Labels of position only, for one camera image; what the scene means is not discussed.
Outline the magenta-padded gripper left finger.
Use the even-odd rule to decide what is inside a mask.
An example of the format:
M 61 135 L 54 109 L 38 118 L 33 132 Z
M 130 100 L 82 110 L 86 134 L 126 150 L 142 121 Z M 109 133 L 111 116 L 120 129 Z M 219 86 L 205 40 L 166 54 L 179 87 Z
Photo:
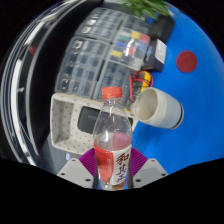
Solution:
M 58 176 L 84 188 L 98 187 L 98 167 L 94 149 L 79 159 L 71 158 L 59 171 Z

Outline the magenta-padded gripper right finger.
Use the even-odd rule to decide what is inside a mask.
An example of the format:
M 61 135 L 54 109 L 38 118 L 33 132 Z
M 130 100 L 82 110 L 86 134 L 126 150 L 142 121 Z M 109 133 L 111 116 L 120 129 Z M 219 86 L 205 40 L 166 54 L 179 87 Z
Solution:
M 136 189 L 157 181 L 168 173 L 155 159 L 148 159 L 137 149 L 131 149 L 129 163 L 129 188 Z

